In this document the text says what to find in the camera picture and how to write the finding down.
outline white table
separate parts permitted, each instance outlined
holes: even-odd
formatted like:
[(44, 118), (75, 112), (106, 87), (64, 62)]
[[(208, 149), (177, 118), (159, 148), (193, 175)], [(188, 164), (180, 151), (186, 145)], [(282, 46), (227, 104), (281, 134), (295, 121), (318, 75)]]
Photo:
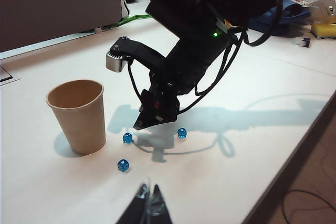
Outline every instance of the white table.
[[(131, 15), (144, 14), (147, 3), (130, 4)], [(21, 79), (1, 87), (1, 223), (115, 223), (147, 177), (160, 186), (174, 223), (241, 223), (335, 91), (334, 41), (307, 49), (271, 38), (244, 45), (221, 83), (175, 123), (137, 132), (140, 104), (128, 73), (105, 68), (107, 50), (122, 35), (163, 55), (178, 40), (143, 19), (2, 62)], [(148, 70), (132, 67), (147, 89)], [(88, 156), (71, 152), (45, 102), (49, 90), (74, 79), (104, 85), (107, 142)], [(182, 107), (194, 99), (181, 97)], [(184, 141), (176, 139), (179, 127), (188, 130)], [(122, 143), (125, 132), (147, 152)], [(117, 170), (121, 158), (130, 162), (128, 173)]]

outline blue die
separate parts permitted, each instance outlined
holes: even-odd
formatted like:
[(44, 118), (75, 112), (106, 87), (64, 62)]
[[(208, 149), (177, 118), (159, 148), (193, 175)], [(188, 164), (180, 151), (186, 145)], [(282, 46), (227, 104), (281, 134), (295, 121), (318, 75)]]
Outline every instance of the blue die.
[(126, 159), (121, 159), (118, 162), (118, 169), (122, 172), (125, 172), (130, 167), (130, 164)]
[(124, 136), (122, 137), (122, 140), (124, 141), (124, 143), (127, 143), (127, 144), (132, 143), (132, 134), (125, 133)]
[(187, 130), (185, 128), (179, 128), (177, 131), (177, 136), (179, 138), (185, 138), (187, 136)]

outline brown paper cup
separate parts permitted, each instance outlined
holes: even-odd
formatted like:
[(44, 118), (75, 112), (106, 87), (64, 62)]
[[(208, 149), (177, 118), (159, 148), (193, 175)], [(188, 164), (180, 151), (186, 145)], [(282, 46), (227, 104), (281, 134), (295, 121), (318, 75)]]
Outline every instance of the brown paper cup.
[(103, 91), (95, 81), (76, 80), (57, 86), (47, 95), (47, 104), (77, 154), (91, 154), (105, 145)]

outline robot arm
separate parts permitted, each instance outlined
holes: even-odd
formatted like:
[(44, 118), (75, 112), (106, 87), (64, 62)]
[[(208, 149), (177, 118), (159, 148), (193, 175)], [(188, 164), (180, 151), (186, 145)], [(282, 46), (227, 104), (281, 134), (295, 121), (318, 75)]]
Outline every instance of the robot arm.
[[(248, 6), (242, 7), (242, 3), (248, 3)], [(151, 0), (146, 12), (180, 39), (170, 53), (164, 57), (152, 48), (125, 36), (119, 38), (107, 53), (107, 67), (112, 71), (120, 72), (128, 64), (132, 84), (141, 101), (140, 115), (134, 128), (140, 130), (174, 122), (177, 115), (191, 108), (210, 92), (234, 60), (243, 39), (248, 43), (248, 20), (276, 4), (278, 14), (273, 26), (281, 16), (282, 0)], [(242, 28), (228, 30), (224, 19)], [(239, 31), (240, 39), (235, 35)], [(265, 34), (251, 45), (261, 44), (269, 36), (270, 34)], [(236, 46), (235, 52), (226, 63), (233, 45)], [(207, 90), (197, 92), (198, 82), (223, 51), (222, 65), (215, 81)], [(150, 71), (151, 85), (141, 94), (137, 91), (131, 74), (133, 60), (139, 61)], [(192, 89), (195, 89), (199, 98), (180, 111), (177, 96), (188, 94)]]

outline black cable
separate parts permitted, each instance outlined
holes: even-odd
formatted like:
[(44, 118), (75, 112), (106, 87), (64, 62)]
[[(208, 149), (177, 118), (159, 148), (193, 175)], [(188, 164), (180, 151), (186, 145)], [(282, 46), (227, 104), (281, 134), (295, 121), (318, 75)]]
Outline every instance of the black cable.
[(229, 55), (229, 53), (231, 52), (231, 48), (232, 48), (232, 44), (230, 44), (226, 49), (225, 49), (225, 51), (224, 51), (224, 54), (223, 54), (223, 59), (222, 59), (222, 64), (220, 64), (220, 68), (219, 68), (219, 71), (218, 71), (218, 73), (217, 73), (217, 76), (216, 76), (216, 78), (215, 78), (215, 81), (206, 89), (206, 90), (204, 90), (204, 91), (202, 91), (202, 92), (198, 92), (197, 91), (197, 84), (196, 84), (196, 86), (195, 86), (195, 95), (196, 96), (200, 96), (200, 95), (203, 95), (204, 93), (206, 93), (207, 91), (208, 91), (208, 89), (209, 88), (211, 88), (213, 85), (215, 85), (215, 83), (216, 83), (216, 81), (218, 80), (218, 78), (221, 78), (221, 75), (222, 75), (222, 72), (223, 72), (223, 68), (224, 68), (224, 66), (225, 66), (225, 64), (226, 64), (226, 61), (227, 61), (227, 58), (228, 58), (228, 55)]
[(186, 111), (188, 111), (189, 109), (191, 109), (193, 106), (195, 106), (201, 99), (203, 99), (217, 84), (218, 82), (221, 80), (221, 78), (224, 76), (224, 74), (226, 73), (226, 71), (229, 69), (229, 67), (231, 66), (232, 62), (234, 61), (234, 59), (236, 58), (237, 56), (237, 53), (240, 49), (240, 46), (243, 42), (243, 32), (242, 34), (240, 35), (240, 38), (239, 38), (239, 41), (236, 45), (236, 49), (235, 51), (233, 52), (229, 62), (227, 63), (226, 67), (223, 69), (223, 71), (220, 73), (220, 76), (217, 80), (214, 81), (213, 85), (210, 86), (207, 90), (206, 90), (206, 93), (204, 93), (202, 96), (200, 96), (199, 98), (197, 98), (192, 104), (190, 104), (188, 107), (184, 108), (183, 110), (180, 110), (177, 114), (180, 115)]
[(139, 98), (139, 100), (141, 102), (141, 96), (140, 96), (140, 93), (137, 89), (137, 85), (135, 84), (135, 81), (134, 81), (134, 77), (133, 77), (132, 70), (131, 70), (131, 65), (132, 65), (132, 63), (130, 61), (128, 61), (127, 62), (128, 74), (130, 75), (130, 79), (131, 79), (131, 82), (132, 82), (133, 89), (134, 89), (135, 93), (137, 94), (136, 96)]
[(290, 190), (288, 192), (286, 192), (286, 194), (284, 195), (283, 197), (283, 200), (282, 200), (282, 203), (281, 203), (281, 210), (282, 210), (282, 215), (284, 216), (285, 218), (285, 221), (287, 224), (290, 224), (287, 216), (286, 216), (286, 213), (285, 213), (285, 198), (288, 194), (290, 193), (295, 193), (295, 192), (299, 192), (299, 193), (306, 193), (306, 194), (309, 194), (309, 195), (312, 195), (312, 196), (315, 196), (317, 198), (319, 198), (320, 200), (322, 200), (324, 203), (326, 203), (334, 212), (336, 212), (336, 207), (334, 207), (333, 205), (331, 205), (331, 203), (329, 203), (328, 201), (326, 201), (325, 199), (323, 199), (321, 196), (315, 194), (315, 193), (312, 193), (310, 191), (306, 191), (306, 190), (301, 190), (301, 189), (295, 189), (295, 190)]
[(247, 35), (246, 31), (243, 32), (245, 44), (247, 44), (251, 47), (256, 47), (256, 46), (259, 46), (262, 43), (264, 43), (272, 35), (274, 29), (278, 25), (278, 23), (280, 21), (280, 18), (281, 18), (281, 14), (282, 14), (282, 0), (277, 0), (275, 13), (273, 14), (271, 24), (267, 28), (266, 32), (259, 39), (257, 39), (254, 42), (249, 42), (248, 41), (248, 35)]

